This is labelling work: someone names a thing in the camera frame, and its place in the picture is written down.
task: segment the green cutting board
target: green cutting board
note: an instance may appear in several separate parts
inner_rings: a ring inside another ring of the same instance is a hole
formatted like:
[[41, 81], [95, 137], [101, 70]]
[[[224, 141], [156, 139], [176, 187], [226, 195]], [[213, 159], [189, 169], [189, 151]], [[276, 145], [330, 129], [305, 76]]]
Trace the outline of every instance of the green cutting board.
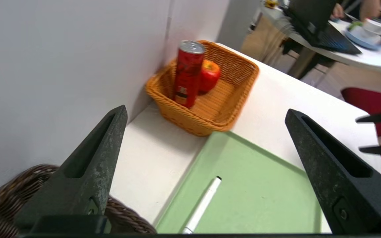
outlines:
[[181, 233], [215, 176], [195, 233], [319, 233], [321, 209], [304, 171], [231, 132], [214, 132], [158, 224]]

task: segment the white pen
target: white pen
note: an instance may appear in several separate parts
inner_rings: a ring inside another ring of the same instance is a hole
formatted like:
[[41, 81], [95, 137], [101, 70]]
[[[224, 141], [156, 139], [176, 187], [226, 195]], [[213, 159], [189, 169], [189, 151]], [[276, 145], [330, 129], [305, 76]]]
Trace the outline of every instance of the white pen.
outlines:
[[213, 198], [214, 194], [216, 194], [217, 188], [219, 187], [220, 184], [221, 184], [221, 178], [219, 176], [215, 177], [210, 187], [205, 192], [204, 197], [201, 199], [195, 211], [193, 212], [192, 217], [190, 217], [188, 223], [183, 229], [182, 234], [193, 233], [193, 231], [196, 229], [196, 226], [199, 223], [199, 220], [201, 220], [202, 215], [204, 215], [205, 210], [210, 204], [211, 199]]

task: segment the wicker basket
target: wicker basket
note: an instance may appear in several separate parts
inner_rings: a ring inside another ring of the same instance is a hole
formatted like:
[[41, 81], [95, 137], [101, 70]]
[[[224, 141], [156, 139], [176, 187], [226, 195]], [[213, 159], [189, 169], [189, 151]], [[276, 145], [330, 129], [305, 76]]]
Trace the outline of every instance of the wicker basket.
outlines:
[[[0, 238], [18, 235], [14, 216], [57, 169], [58, 166], [41, 164], [24, 171], [0, 188]], [[145, 219], [112, 197], [107, 201], [105, 215], [112, 225], [111, 234], [157, 233]]]
[[197, 97], [188, 109], [172, 100], [176, 59], [151, 77], [147, 93], [155, 100], [164, 118], [187, 132], [204, 137], [213, 131], [228, 131], [236, 121], [258, 75], [258, 66], [213, 42], [199, 41], [205, 48], [205, 59], [221, 68], [216, 87]]

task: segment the white bowl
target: white bowl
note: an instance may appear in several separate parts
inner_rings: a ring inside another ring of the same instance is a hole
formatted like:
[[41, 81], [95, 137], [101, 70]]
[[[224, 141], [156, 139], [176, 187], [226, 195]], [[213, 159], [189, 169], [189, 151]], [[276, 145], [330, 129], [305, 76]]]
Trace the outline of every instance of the white bowl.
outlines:
[[367, 34], [372, 36], [373, 34], [381, 36], [381, 23], [378, 21], [373, 21], [371, 19], [366, 19], [363, 22], [362, 28], [367, 31]]

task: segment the floor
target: floor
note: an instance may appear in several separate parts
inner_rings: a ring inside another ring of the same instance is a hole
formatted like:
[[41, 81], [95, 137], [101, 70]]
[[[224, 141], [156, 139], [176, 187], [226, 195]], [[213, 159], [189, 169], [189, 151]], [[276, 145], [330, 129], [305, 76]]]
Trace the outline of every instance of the floor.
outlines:
[[[259, 60], [261, 53], [265, 51], [263, 42], [266, 42], [266, 35], [269, 35], [268, 41], [270, 41], [278, 32], [275, 28], [270, 31], [270, 27], [271, 23], [269, 20], [261, 18], [255, 31], [249, 33], [246, 37], [241, 52]], [[277, 48], [279, 42], [279, 40], [274, 42], [273, 47]], [[295, 57], [298, 56], [294, 52], [290, 54]], [[295, 59], [290, 56], [281, 56], [277, 65], [274, 67], [282, 72], [287, 72], [294, 61]], [[326, 71], [327, 69], [323, 66], [317, 66], [317, 68], [322, 71]], [[320, 71], [313, 69], [302, 81], [313, 86], [322, 75]], [[381, 72], [336, 63], [325, 76], [325, 79], [317, 86], [319, 90], [340, 99], [342, 99], [340, 91], [346, 87], [358, 87], [381, 92]]]

